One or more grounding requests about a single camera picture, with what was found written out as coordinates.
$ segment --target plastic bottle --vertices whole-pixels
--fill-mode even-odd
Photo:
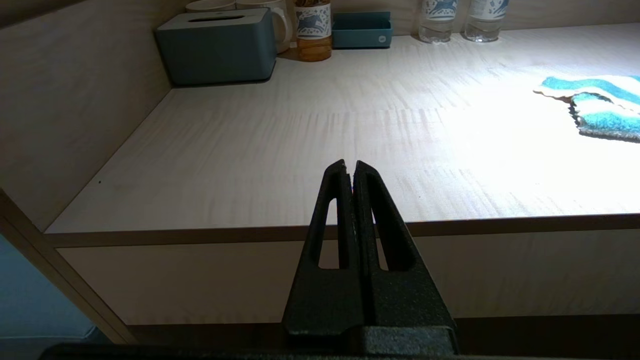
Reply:
[[[498,40],[507,6],[509,0],[473,0],[465,24],[465,38],[475,42]]]
[[[331,57],[330,0],[296,0],[298,57],[322,61]]]
[[[458,0],[422,0],[420,40],[432,44],[448,42],[457,10]]]

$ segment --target bottle label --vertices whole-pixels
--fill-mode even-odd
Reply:
[[[452,21],[457,9],[458,0],[422,0],[422,14],[427,20]]]
[[[296,18],[299,39],[319,40],[331,35],[331,4],[311,8],[296,6]]]
[[[469,15],[480,20],[500,20],[507,14],[509,0],[474,0]]]

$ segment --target white mug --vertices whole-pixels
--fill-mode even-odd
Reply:
[[[293,26],[287,14],[287,2],[285,0],[236,0],[238,9],[270,8],[273,15],[273,33],[276,35],[278,54],[289,49]]]
[[[188,13],[234,10],[236,8],[236,0],[199,0],[188,3],[184,8]]]

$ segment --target towel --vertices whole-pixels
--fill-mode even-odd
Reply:
[[[582,135],[640,142],[640,76],[551,77],[534,91],[569,99]]]

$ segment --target teal tissue box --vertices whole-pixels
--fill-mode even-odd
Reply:
[[[175,85],[267,80],[276,61],[268,8],[183,13],[155,34]]]

